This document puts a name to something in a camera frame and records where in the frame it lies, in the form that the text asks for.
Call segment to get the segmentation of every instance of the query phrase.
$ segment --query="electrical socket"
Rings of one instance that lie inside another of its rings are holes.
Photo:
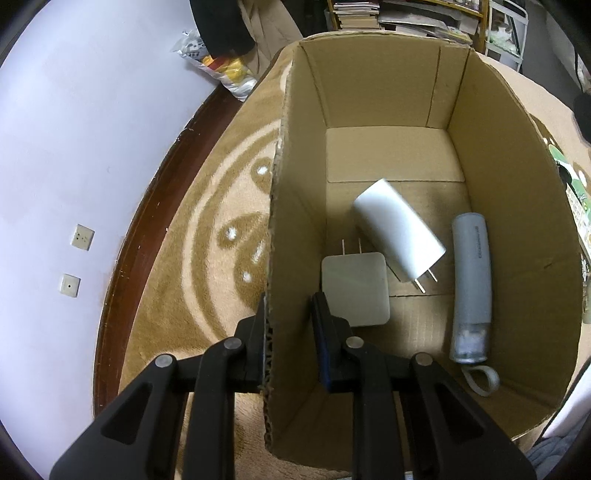
[[[74,238],[72,239],[72,246],[82,250],[88,250],[90,243],[95,235],[95,231],[83,225],[76,225],[74,231]]]
[[[76,298],[78,296],[78,288],[80,287],[80,279],[74,275],[64,273],[61,278],[60,292],[69,297]]]

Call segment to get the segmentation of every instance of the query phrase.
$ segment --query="black clamp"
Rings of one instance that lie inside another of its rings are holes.
[[[415,480],[535,480],[529,461],[427,353],[383,354],[312,299],[320,380],[353,392],[353,478],[402,480],[393,391],[400,393]],[[58,460],[50,480],[172,479],[187,396],[194,392],[184,480],[233,480],[234,393],[264,376],[264,301],[234,337],[203,355],[156,357]]]
[[[393,391],[400,393],[415,480],[535,480],[497,424],[428,353],[382,353],[312,300],[320,381],[353,392],[353,480],[404,479]]]
[[[234,337],[203,355],[156,357],[64,453],[50,480],[172,479],[190,392],[183,478],[232,480],[234,393],[260,392],[263,369],[261,299]]]

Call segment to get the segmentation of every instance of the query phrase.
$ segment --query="carpet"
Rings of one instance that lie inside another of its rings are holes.
[[[200,355],[231,336],[237,322],[254,313],[266,282],[271,164],[294,49],[295,45],[283,49],[236,114],[168,228],[135,317],[120,389],[159,354],[168,352],[178,359]],[[525,108],[542,120],[566,157],[591,172],[588,145],[580,138],[570,109],[517,72],[486,60]],[[352,66],[363,68],[360,63]],[[236,396],[238,480],[346,476],[295,465],[268,453],[262,403],[257,395]],[[180,454],[185,434],[183,429]]]

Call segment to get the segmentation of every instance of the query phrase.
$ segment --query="white wall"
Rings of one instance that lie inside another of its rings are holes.
[[[92,421],[113,267],[167,151],[214,88],[170,53],[189,0],[51,0],[0,67],[0,419],[39,473]],[[77,223],[90,251],[70,246]],[[62,273],[82,279],[76,299]]]

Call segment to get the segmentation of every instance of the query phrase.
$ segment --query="wooden baseboard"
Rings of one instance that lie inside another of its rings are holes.
[[[241,103],[218,86],[179,135],[135,213],[119,253],[96,344],[94,413],[119,391],[121,369],[140,298],[166,229],[193,179]]]

